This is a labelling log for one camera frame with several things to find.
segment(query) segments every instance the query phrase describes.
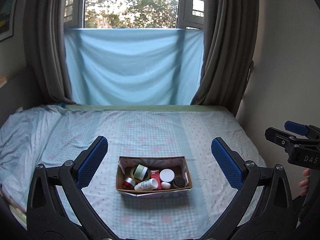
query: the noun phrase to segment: hand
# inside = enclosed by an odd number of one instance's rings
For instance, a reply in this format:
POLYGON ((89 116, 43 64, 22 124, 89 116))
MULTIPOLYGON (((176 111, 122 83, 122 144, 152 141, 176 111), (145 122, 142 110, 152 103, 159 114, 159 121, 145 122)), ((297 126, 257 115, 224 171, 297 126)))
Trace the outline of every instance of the hand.
MULTIPOLYGON (((302 173, 303 176, 310 176, 310 169, 306 169, 302 173)), ((304 196, 308 193, 308 188, 309 188, 309 182, 310 182, 310 177, 306 178, 305 180, 301 181, 299 183, 299 187, 305 187, 301 192, 300 196, 304 196)))

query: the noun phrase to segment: bed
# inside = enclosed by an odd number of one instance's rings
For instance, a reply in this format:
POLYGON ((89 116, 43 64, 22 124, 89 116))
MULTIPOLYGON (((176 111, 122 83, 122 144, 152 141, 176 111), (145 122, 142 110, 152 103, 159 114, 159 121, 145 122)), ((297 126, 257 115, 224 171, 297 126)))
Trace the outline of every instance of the bed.
MULTIPOLYGON (((215 137, 244 160, 265 167, 236 119, 220 106, 47 105, 11 115, 0 129, 2 194, 25 212, 35 166, 73 160, 99 135, 108 139, 108 153, 83 193, 123 239, 196 239, 220 217, 237 190, 211 154, 215 137), (115 177, 121 155, 185 156, 193 187, 186 196, 170 198, 120 195, 115 177)), ((241 224, 249 220, 261 191, 258 187, 241 224)), ((61 187, 58 192, 69 218, 79 223, 61 187)))

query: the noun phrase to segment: curtain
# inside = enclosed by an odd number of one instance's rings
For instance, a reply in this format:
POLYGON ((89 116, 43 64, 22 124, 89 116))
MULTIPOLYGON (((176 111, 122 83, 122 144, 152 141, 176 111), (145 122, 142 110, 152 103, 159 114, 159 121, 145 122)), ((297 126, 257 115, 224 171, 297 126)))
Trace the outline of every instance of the curtain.
POLYGON ((47 103, 74 103, 66 64, 63 18, 66 0, 26 0, 23 41, 47 103))
POLYGON ((259 0, 204 0, 204 57, 191 104, 239 109, 257 37, 259 0))
POLYGON ((73 100, 88 105, 189 105, 203 30, 66 29, 73 100))

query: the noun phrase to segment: picture frame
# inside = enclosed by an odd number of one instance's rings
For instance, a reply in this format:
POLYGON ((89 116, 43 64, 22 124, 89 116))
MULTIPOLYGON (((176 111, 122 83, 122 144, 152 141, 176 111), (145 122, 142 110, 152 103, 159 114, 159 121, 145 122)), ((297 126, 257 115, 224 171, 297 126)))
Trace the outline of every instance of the picture frame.
POLYGON ((13 36, 16 4, 17 0, 7 0, 0 10, 0 42, 13 36))

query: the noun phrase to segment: white tube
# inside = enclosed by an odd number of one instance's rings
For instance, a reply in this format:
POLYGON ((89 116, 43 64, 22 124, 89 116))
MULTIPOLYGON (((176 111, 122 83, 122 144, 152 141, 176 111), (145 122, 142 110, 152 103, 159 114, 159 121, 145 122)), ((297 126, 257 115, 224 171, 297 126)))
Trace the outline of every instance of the white tube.
POLYGON ((134 186, 134 190, 153 190, 158 187, 156 179, 148 179, 134 186))

